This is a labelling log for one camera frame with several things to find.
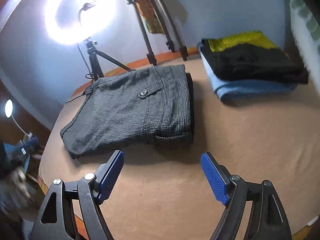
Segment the grey pants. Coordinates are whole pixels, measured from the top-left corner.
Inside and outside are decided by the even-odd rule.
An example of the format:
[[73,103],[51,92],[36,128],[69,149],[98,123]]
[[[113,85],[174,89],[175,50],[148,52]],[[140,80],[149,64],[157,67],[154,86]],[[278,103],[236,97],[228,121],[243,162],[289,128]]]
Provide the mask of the grey pants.
[[131,144],[190,142],[193,82],[183,64],[132,70],[89,85],[73,119],[60,131],[73,159]]

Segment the light blue folded towel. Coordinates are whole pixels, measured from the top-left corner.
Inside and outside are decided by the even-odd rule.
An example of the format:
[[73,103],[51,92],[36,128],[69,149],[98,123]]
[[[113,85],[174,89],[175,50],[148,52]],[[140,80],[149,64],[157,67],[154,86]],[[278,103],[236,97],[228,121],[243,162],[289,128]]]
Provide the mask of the light blue folded towel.
[[297,83],[278,83],[263,80],[237,80],[224,81],[219,79],[213,72],[201,49],[201,42],[197,44],[202,63],[206,70],[211,88],[221,102],[227,102],[239,98],[252,98],[260,95],[292,93]]

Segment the small white desk lamp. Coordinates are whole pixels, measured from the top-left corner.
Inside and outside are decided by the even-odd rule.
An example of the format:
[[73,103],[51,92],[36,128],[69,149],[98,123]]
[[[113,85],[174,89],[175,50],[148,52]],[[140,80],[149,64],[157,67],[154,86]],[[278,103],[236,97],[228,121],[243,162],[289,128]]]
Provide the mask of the small white desk lamp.
[[27,136],[30,137],[29,133],[27,133],[16,121],[16,119],[13,116],[13,109],[14,109],[14,105],[11,99],[9,99],[6,103],[5,103],[5,107],[4,107],[4,111],[5,111],[5,116],[7,118],[12,118],[12,120],[14,121],[15,125],[19,128],[19,130],[22,131],[22,133]]

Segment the small black tripod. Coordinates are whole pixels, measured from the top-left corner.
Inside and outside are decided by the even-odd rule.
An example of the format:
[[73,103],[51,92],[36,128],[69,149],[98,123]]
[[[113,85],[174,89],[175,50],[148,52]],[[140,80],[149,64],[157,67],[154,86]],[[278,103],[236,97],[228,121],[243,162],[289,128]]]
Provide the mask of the small black tripod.
[[116,66],[124,69],[125,71],[131,71],[131,69],[124,64],[120,63],[116,59],[110,57],[109,55],[105,54],[102,51],[97,50],[95,45],[97,45],[96,41],[92,41],[91,38],[85,39],[85,45],[87,48],[87,53],[89,55],[89,61],[91,65],[91,70],[93,73],[94,80],[97,81],[99,78],[104,77],[104,74],[101,70],[100,63],[98,61],[98,56],[106,59],[107,61],[115,64]]

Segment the black and yellow folded garment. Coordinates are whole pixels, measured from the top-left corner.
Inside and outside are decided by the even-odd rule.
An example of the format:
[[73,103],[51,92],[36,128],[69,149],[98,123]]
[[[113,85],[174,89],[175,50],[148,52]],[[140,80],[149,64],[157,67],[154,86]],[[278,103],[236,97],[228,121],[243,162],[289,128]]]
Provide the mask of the black and yellow folded garment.
[[204,38],[201,52],[221,80],[264,80],[309,83],[309,72],[295,64],[261,31],[248,31],[224,38]]

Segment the tall grey tripod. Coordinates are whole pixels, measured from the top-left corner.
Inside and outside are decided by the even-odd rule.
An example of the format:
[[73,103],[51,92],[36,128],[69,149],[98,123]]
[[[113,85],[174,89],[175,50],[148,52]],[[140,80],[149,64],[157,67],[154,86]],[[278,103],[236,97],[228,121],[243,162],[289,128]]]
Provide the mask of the tall grey tripod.
[[[166,42],[166,45],[167,45],[167,48],[171,51],[171,52],[175,52],[176,49],[175,49],[175,45],[174,45],[174,42],[172,41],[171,37],[170,37],[170,34],[169,34],[169,31],[168,31],[168,28],[166,26],[166,24],[168,23],[174,33],[174,37],[176,39],[176,42],[177,42],[177,45],[178,45],[178,51],[180,52],[180,55],[181,55],[181,58],[186,61],[189,57],[189,54],[188,54],[188,51],[187,51],[187,48],[186,46],[183,44],[182,40],[181,40],[181,37],[178,33],[178,30],[174,24],[174,21],[173,19],[171,18],[171,15],[167,9],[167,6],[165,5],[164,3],[164,0],[150,0],[152,5],[153,5],[153,8],[155,10],[155,13],[161,23],[161,26],[163,28],[163,31],[164,31],[164,34],[166,39],[167,39],[167,42]],[[144,42],[145,42],[145,45],[146,45],[146,48],[148,50],[148,53],[146,55],[148,61],[150,64],[152,65],[156,65],[157,64],[157,60],[156,60],[156,57],[153,53],[153,50],[151,48],[151,44],[150,44],[150,41],[149,41],[149,38],[148,38],[148,35],[147,33],[148,32],[148,29],[145,25],[145,22],[144,22],[144,19],[142,18],[142,16],[140,15],[139,11],[138,11],[138,7],[137,7],[137,4],[135,3],[134,0],[126,0],[127,4],[131,4],[133,5],[134,9],[135,9],[135,12],[136,12],[136,15],[137,15],[137,20],[138,20],[138,24],[139,24],[139,27],[140,27],[140,30],[142,32],[142,35],[143,35],[143,39],[144,39]]]

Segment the orange patterned hanging cloth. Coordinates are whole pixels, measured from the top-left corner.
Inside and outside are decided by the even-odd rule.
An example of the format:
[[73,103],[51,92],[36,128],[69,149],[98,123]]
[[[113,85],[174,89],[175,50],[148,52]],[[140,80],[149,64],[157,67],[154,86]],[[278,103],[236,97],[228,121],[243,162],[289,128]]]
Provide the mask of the orange patterned hanging cloth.
[[150,0],[134,0],[138,11],[144,19],[148,32],[151,34],[164,34],[161,23],[155,13]]

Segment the green striped white pillow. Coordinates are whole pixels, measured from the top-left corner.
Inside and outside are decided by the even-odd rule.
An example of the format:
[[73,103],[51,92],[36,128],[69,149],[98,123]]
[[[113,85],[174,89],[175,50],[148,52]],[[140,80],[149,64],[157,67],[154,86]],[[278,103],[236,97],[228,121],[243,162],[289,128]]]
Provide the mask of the green striped white pillow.
[[303,0],[289,0],[291,31],[310,78],[320,89],[319,23]]

